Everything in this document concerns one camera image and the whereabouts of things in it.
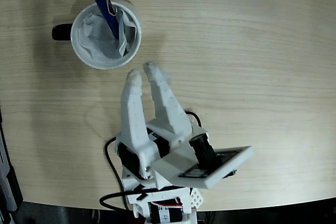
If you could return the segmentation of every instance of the white mug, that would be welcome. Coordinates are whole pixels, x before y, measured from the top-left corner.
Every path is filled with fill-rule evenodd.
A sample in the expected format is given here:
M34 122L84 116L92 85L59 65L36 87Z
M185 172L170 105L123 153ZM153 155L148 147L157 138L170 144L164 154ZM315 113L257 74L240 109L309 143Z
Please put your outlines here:
M77 54L78 58L84 62L85 64L102 70L114 69L127 64L136 54L140 47L141 43L141 35L142 35L142 23L140 20L140 16L133 5L126 1L122 0L113 0L111 3L117 8L122 9L126 12L134 21L136 25L136 36L134 43L130 50L120 59L113 60L111 62L101 62L96 61L91 57L91 54L83 48L78 42L78 29L81 26L83 20L87 17L87 15L93 10L99 10L96 3L87 6L84 10L82 10L72 24L61 24L55 26L52 30L52 38L54 40L71 40L72 48Z

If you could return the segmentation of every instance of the black cable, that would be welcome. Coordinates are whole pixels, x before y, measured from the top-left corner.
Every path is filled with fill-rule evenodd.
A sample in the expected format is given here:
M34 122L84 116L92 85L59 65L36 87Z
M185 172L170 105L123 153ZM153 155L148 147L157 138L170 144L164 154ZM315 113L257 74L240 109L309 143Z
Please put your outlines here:
M117 179L117 181L118 181L118 184L119 184L119 187L120 187L120 191L121 191L122 193L124 193L124 192L125 192L125 188L124 188L124 186L123 186L123 184L122 184L122 182L121 182L121 179L120 179L120 177L119 177L119 174L118 174L118 172L117 172L115 166L114 166L113 163L112 163L112 160L111 160L111 158L110 158L110 154L109 154L109 145L110 145L111 143L113 143L113 142L115 141L115 139L116 139L116 138L114 137L114 138L112 138L112 139L110 139L110 140L108 140L108 141L106 142L106 144L105 144L105 146L104 146L104 153L105 153L106 159L107 159L107 161L109 162L109 165L110 165L110 167L111 167L111 169L112 169L112 171L113 171L113 173L114 173L114 175L115 175L115 177L116 177L116 179ZM119 208L119 207L114 207L114 208L117 208L117 209L113 209L113 210L120 210L120 209L122 209L122 210L130 211L130 209L129 209L128 205L127 205L126 196L125 196L125 195L122 195L121 197L122 197L122 202L123 202L123 204L124 204L125 209L122 209L122 208Z
M201 119L198 117L198 115L192 111L185 111L186 114L189 114L189 115L192 115L193 117L195 117L196 121L197 121L197 124L199 125L199 127L202 127L202 123L201 123ZM114 194L108 194L108 195L105 195L103 197L101 197L99 199L99 203L103 206L103 207L106 207L106 208L109 208L111 210L116 210L116 211L131 211L127 205L127 200L126 200L126 196L127 195L134 195L134 194L142 194L142 193L153 193L153 192L156 192L156 191L159 191L157 190L156 188L152 188L152 189L142 189L142 190L134 190L134 191L125 191L125 188L121 182L121 179L120 179L120 176L114 166L114 164L112 163L112 160L110 158L110 154L109 154L109 145L111 143L113 143L115 141L115 137L108 140L106 143L105 143L105 146L104 146L104 153L105 153L105 156L106 156L106 159L118 181L118 184L119 184L119 187L120 187L120 192L119 193L114 193ZM171 187L165 187L163 188L162 190L160 191L166 191L166 190L173 190L173 189L177 189L177 188L180 188L180 187L175 187L173 186L173 189L169 189ZM107 199L111 199L111 198L116 198L116 197L121 197L122 198L122 202L123 202L123 205L125 207L125 209L123 208L120 208L120 207L116 207L116 206L113 206L113 205L110 205L110 204L107 204L106 202L104 202L105 200Z
M112 210L123 210L126 211L126 209L119 208L112 206L110 204L107 204L105 200L112 199L112 198L117 198L117 197L123 197L127 195L134 195L134 194L146 194L146 193L156 193L158 191L170 191L170 190L175 190L182 188L180 186L167 186L162 188L161 190L158 190L156 188L150 188L150 189L140 189L140 190L133 190L133 191L121 191L119 193L114 193L114 194L107 194L99 199L99 203L106 208L112 209Z
M197 121L197 124L199 125L199 127L202 127L202 123L201 123L201 119L198 117L198 115L192 111L188 111L186 110L185 113L187 115L192 115L193 117L195 117L196 121Z

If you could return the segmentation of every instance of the perforated plastic part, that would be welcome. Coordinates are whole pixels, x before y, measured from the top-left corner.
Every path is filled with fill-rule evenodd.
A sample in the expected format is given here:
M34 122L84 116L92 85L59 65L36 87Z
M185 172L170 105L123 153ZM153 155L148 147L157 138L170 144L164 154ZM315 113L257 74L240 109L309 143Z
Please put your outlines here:
M197 188L193 188L191 193L190 193L190 202L191 202L191 207L196 207L199 208L201 204L203 203L203 195L200 190Z

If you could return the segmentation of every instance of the black floor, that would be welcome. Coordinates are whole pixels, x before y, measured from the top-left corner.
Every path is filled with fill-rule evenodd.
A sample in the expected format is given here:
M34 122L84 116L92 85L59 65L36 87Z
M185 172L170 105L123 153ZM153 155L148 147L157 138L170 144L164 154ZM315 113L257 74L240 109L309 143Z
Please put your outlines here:
M16 224L143 224L134 219L133 213L97 211L91 209L57 207L24 202L14 214ZM336 198L304 204L235 211L199 212L199 220L205 224L291 224L336 223Z

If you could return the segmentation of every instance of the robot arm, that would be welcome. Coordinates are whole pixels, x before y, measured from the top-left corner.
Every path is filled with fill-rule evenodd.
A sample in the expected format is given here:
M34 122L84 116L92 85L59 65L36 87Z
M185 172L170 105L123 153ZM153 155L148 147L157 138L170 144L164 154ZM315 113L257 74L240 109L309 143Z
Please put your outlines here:
M115 151L125 189L155 192L128 195L128 201L134 216L141 214L146 223L197 224L196 210L203 203L197 188L210 188L232 174L252 155L252 148L213 150L208 132L190 122L163 72L152 62L143 68L151 84L155 118L145 122L141 73L132 70L122 92L122 127Z

